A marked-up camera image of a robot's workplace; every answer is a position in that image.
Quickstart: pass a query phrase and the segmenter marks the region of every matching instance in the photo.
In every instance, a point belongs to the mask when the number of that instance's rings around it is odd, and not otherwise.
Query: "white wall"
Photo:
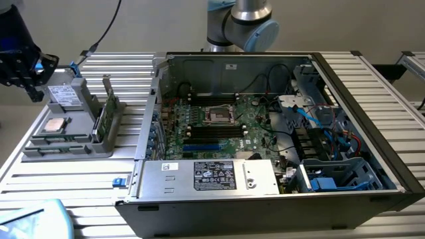
[[[360,50],[393,63],[402,50],[425,50],[424,0],[269,0],[281,33],[272,50]],[[99,39],[117,0],[27,0],[23,18],[35,42],[61,63]],[[207,0],[124,0],[99,51],[199,50],[207,37]],[[0,87],[1,104],[31,104]]]

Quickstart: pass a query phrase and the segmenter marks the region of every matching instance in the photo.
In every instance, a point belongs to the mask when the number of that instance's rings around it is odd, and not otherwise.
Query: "motherboard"
[[[268,100],[242,96],[232,104],[196,104],[171,99],[161,118],[167,131],[167,160],[261,157],[280,159],[265,112]]]

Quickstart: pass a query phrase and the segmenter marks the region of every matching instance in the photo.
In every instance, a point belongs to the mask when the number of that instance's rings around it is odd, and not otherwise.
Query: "green circuit board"
[[[116,109],[117,109],[116,96],[113,94],[113,91],[111,90],[107,103],[101,110],[100,117],[97,118],[96,124],[93,126],[92,135],[97,142],[103,142],[104,137],[108,137]]]
[[[233,104],[232,114],[233,123],[208,123],[207,112],[208,108],[217,109],[219,107],[195,107],[183,100],[175,104],[167,105],[163,109],[163,114],[167,113],[165,121],[167,129],[167,160],[173,159],[215,159],[215,158],[241,158],[250,153],[258,153],[264,159],[278,159],[278,153],[266,149],[261,143],[264,138],[270,141],[273,134],[261,129],[256,116],[265,117],[265,110],[261,106],[253,106],[252,101],[257,101],[258,97],[244,96]],[[248,134],[244,138],[223,138],[219,139],[219,151],[192,151],[193,157],[184,158],[184,139],[188,139],[187,128],[192,126],[217,126],[217,125],[245,125]]]

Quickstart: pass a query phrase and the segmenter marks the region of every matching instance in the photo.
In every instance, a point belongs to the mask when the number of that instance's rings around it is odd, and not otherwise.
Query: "blue latch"
[[[127,178],[116,178],[112,181],[113,188],[125,188],[127,187]]]

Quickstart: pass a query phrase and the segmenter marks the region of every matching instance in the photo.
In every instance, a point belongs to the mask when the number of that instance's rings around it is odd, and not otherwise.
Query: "light blue object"
[[[215,11],[221,8],[233,6],[236,0],[208,0],[208,11]]]
[[[333,178],[314,178],[310,180],[314,192],[336,192],[336,191],[362,191],[368,188],[369,182],[362,182],[357,186],[337,187]]]
[[[41,63],[37,63],[37,64],[36,64],[35,69],[36,69],[36,70],[43,70]]]
[[[75,73],[75,77],[77,78],[81,78],[81,72],[80,72],[80,67],[79,65],[72,61],[71,64],[69,64],[72,70],[73,70],[73,73]]]
[[[297,112],[302,114],[302,116],[306,117],[309,120],[314,121],[317,125],[320,126],[320,128],[322,128],[320,121],[314,119],[312,116],[309,116],[301,108],[297,109]]]
[[[266,51],[272,46],[278,35],[278,23],[274,20],[268,20],[250,34],[244,46],[244,51],[256,52]]]
[[[338,142],[344,145],[344,146],[350,146],[350,143],[345,142],[342,137],[338,137]]]
[[[0,238],[73,239],[73,225],[59,199],[0,217]]]
[[[112,181],[113,188],[125,188],[127,187],[127,178],[116,178]]]

